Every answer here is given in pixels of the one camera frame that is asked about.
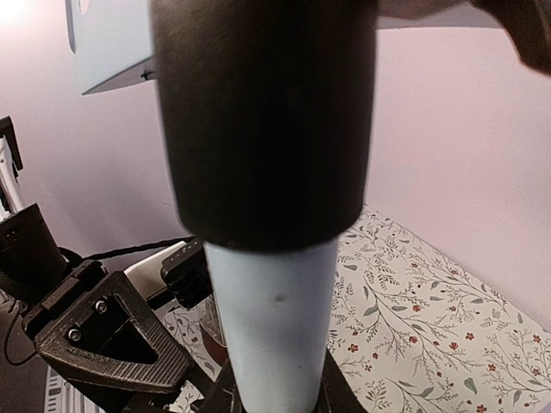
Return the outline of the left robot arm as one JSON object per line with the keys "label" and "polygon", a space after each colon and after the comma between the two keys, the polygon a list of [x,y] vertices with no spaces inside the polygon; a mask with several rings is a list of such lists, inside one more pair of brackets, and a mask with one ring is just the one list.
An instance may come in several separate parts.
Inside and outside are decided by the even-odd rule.
{"label": "left robot arm", "polygon": [[107,412],[159,412],[193,362],[121,271],[70,268],[37,205],[1,223],[1,288],[38,356]]}

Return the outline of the brown wooden metronome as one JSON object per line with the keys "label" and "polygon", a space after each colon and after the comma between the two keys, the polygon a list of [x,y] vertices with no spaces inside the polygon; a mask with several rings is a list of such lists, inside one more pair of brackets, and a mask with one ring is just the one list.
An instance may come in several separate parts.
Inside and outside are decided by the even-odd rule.
{"label": "brown wooden metronome", "polygon": [[223,367],[228,360],[228,353],[226,340],[220,326],[217,306],[212,294],[200,304],[199,326],[207,353],[218,366]]}

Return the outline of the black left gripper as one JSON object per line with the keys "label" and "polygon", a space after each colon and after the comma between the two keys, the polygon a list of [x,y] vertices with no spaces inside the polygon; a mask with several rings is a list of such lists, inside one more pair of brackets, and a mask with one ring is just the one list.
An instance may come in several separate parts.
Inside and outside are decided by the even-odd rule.
{"label": "black left gripper", "polygon": [[170,394],[194,366],[122,272],[76,266],[22,320],[38,354],[79,383]]}

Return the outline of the light blue music stand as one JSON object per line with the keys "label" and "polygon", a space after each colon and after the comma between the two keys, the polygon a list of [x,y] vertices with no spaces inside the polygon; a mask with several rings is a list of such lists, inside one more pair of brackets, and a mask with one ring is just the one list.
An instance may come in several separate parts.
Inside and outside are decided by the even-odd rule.
{"label": "light blue music stand", "polygon": [[69,1],[83,94],[155,79],[248,412],[311,412],[339,236],[368,173],[380,18],[451,1]]}

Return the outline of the floral patterned table mat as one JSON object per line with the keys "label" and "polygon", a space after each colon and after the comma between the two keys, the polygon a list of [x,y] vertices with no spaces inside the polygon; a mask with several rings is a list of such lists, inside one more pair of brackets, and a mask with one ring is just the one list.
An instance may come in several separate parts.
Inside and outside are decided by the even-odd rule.
{"label": "floral patterned table mat", "polygon": [[550,405],[549,333],[370,206],[339,242],[328,347],[369,412]]}

